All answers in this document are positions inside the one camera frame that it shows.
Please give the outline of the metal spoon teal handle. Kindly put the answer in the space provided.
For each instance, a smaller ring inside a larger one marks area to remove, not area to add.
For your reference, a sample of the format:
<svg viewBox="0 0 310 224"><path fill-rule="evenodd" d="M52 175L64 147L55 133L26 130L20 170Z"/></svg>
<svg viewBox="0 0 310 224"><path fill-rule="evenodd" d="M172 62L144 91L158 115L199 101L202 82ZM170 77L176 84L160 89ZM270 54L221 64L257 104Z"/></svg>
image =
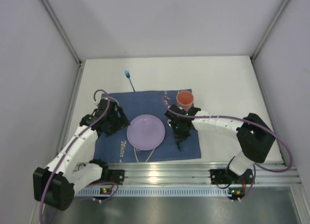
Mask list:
<svg viewBox="0 0 310 224"><path fill-rule="evenodd" d="M170 120L170 119L167 120L167 124L168 124L168 126L170 127L170 129L173 131L172 125L171 125L171 120ZM182 148L181 148L181 146L180 146L180 143L179 143L179 142L176 142L176 140L175 140L175 143L176 143L176 146L177 146L178 150L181 152L181 151L182 151Z"/></svg>

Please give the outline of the orange plastic cup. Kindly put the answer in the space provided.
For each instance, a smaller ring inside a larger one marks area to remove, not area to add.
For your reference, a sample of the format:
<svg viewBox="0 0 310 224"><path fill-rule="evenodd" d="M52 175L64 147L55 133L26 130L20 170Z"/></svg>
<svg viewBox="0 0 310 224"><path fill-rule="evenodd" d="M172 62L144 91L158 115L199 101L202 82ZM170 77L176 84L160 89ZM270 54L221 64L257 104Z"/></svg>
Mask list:
<svg viewBox="0 0 310 224"><path fill-rule="evenodd" d="M185 111L188 111L194 102L194 96L190 91L179 91L176 96L177 106Z"/></svg>

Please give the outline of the purple plastic plate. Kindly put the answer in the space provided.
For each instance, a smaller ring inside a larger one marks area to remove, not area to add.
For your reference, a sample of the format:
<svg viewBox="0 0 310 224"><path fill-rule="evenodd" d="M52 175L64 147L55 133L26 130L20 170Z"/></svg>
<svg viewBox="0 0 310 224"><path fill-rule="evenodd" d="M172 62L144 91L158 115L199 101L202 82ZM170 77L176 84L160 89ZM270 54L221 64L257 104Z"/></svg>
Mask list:
<svg viewBox="0 0 310 224"><path fill-rule="evenodd" d="M142 151L153 150L163 142L165 126L156 116L140 115L130 122L126 136L134 148Z"/></svg>

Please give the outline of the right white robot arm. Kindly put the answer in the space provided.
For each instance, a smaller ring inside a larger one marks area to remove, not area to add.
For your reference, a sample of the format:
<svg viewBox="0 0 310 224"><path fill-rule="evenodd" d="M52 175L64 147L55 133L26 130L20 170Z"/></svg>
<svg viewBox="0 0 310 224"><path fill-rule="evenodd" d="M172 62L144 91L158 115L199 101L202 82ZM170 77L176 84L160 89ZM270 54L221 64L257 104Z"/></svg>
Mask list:
<svg viewBox="0 0 310 224"><path fill-rule="evenodd" d="M226 167L226 173L232 178L242 176L255 163L264 163L275 142L270 128L254 113L240 119L211 114L197 107L185 111L171 105L165 116L176 143L188 139L191 130L221 134L237 141L241 150Z"/></svg>

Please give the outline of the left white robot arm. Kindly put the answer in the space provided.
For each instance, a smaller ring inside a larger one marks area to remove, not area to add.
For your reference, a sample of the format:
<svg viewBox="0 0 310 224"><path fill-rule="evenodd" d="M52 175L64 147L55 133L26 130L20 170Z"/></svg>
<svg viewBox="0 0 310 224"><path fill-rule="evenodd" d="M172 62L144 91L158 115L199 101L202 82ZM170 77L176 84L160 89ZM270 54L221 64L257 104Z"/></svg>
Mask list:
<svg viewBox="0 0 310 224"><path fill-rule="evenodd" d="M64 149L45 167L33 173L34 199L58 210L66 210L75 195L90 184L111 182L106 162L95 159L95 144L129 125L115 100L103 98L97 108L81 119Z"/></svg>

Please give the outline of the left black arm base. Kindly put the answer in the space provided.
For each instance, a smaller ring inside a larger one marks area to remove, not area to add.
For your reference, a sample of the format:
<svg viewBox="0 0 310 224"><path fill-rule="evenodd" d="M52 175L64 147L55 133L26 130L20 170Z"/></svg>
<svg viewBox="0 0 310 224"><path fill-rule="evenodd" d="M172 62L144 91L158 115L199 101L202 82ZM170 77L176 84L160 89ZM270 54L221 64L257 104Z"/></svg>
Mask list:
<svg viewBox="0 0 310 224"><path fill-rule="evenodd" d="M101 181L102 182L114 182L114 183L117 183L118 185L122 185L124 178L125 178L124 174L125 174L124 170L107 169L103 172Z"/></svg>

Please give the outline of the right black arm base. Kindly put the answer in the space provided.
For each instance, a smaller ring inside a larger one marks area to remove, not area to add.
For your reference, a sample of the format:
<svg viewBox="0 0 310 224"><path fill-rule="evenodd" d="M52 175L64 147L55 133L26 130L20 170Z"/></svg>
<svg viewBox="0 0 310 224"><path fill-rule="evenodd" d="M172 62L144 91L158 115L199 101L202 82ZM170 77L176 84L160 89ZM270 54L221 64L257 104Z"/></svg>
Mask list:
<svg viewBox="0 0 310 224"><path fill-rule="evenodd" d="M247 169L242 175L238 176L230 170L210 169L210 177L212 185L242 185L251 184L254 179L254 173L251 169Z"/></svg>

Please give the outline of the blue plastic fork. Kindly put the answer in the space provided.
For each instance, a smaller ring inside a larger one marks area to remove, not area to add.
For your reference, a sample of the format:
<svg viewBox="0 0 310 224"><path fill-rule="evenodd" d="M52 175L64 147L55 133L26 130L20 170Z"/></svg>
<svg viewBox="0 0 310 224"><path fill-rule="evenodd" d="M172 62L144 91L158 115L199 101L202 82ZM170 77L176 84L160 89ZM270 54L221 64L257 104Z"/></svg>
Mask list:
<svg viewBox="0 0 310 224"><path fill-rule="evenodd" d="M131 81L130 72L127 69L125 69L124 73L125 73L126 78L129 80L129 83L130 83L130 85L131 85L131 87L133 89L133 92L135 92L136 90L135 90L134 85L133 85L133 83Z"/></svg>

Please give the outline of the aluminium mounting rail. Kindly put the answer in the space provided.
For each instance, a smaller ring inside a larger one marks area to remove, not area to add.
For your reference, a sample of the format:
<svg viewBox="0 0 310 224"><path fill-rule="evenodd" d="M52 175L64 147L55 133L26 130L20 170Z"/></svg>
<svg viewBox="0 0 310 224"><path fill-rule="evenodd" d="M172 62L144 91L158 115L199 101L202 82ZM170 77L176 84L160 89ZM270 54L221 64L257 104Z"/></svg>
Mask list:
<svg viewBox="0 0 310 224"><path fill-rule="evenodd" d="M124 170L123 185L128 186L200 186L211 184L211 169L226 164L203 162L159 162L109 164L110 169ZM273 173L256 167L255 186L300 185L295 167L283 173Z"/></svg>

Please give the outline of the left aluminium frame post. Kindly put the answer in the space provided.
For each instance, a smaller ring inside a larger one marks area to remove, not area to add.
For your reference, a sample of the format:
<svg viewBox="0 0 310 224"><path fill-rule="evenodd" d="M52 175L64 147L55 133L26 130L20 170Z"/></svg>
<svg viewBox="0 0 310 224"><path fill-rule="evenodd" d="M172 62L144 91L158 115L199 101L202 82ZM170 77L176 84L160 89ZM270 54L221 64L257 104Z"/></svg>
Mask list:
<svg viewBox="0 0 310 224"><path fill-rule="evenodd" d="M81 59L79 58L78 54L76 53L65 29L63 28L61 22L59 21L53 7L51 6L50 2L48 0L40 0L42 3L44 9L48 13L52 23L55 25L60 37L62 38L64 44L66 45L67 49L69 50L71 56L73 57L74 61L80 65L81 64Z"/></svg>

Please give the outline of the aluminium frame post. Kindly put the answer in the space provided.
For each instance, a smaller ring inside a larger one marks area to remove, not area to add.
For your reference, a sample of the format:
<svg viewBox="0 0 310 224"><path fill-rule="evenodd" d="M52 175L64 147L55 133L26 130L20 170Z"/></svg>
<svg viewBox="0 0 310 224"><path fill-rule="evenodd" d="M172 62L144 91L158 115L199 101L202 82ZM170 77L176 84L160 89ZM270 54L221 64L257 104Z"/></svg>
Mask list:
<svg viewBox="0 0 310 224"><path fill-rule="evenodd" d="M64 44L66 45L67 49L69 50L71 56L73 57L74 61L80 65L81 64L81 59L79 58L78 54L76 53L65 29L63 28L61 22L59 21L53 7L51 6L50 2L48 0L40 0L42 3L44 9L48 13L52 23L55 25L60 37L62 38Z"/></svg>
<svg viewBox="0 0 310 224"><path fill-rule="evenodd" d="M282 0L280 2L278 8L276 9L276 12L273 14L271 21L268 23L267 28L265 29L261 39L259 40L257 46L255 47L253 54L250 56L250 61L252 64L254 64L255 60L259 56L260 52L267 43L267 40L273 33L274 29L276 28L278 22L285 13L291 1L292 0Z"/></svg>

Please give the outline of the right aluminium frame post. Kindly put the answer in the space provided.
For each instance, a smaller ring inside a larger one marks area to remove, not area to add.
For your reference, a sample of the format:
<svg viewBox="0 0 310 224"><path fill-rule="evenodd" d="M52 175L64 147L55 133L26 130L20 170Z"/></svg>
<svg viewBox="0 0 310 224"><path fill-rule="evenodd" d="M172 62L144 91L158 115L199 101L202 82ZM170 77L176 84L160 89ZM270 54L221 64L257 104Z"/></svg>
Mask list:
<svg viewBox="0 0 310 224"><path fill-rule="evenodd" d="M278 8L276 9L276 12L273 14L271 21L268 23L267 28L265 29L261 39L259 40L257 46L255 47L253 54L250 56L250 61L252 64L254 64L255 60L259 56L260 52L267 43L267 40L273 33L274 29L276 28L278 22L285 13L291 1L292 0L282 0L280 2Z"/></svg>

